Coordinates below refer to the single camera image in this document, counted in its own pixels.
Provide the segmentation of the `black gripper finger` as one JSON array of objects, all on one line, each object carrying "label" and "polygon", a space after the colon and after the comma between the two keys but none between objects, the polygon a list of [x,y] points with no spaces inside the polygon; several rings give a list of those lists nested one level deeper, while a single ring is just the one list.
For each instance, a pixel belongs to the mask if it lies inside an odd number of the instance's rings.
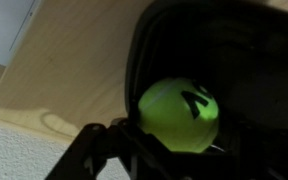
[{"label": "black gripper finger", "polygon": [[117,118],[111,122],[117,126],[130,142],[132,150],[152,166],[164,166],[171,152],[152,134],[146,134],[127,118]]}]

